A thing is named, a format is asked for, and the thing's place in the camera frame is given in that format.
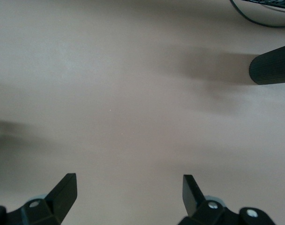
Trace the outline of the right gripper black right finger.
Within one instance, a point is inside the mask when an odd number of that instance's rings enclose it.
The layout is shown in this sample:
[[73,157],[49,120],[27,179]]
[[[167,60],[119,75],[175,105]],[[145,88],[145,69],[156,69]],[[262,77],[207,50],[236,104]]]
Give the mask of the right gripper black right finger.
[[183,175],[182,197],[187,216],[180,225],[273,225],[270,216],[257,208],[232,212],[218,198],[205,197],[192,175]]

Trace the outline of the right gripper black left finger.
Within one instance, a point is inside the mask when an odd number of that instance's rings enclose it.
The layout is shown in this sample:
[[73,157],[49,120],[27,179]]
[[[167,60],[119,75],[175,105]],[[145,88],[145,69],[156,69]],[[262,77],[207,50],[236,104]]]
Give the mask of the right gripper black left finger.
[[77,177],[66,174],[44,197],[7,212],[0,205],[0,225],[60,225],[77,199]]

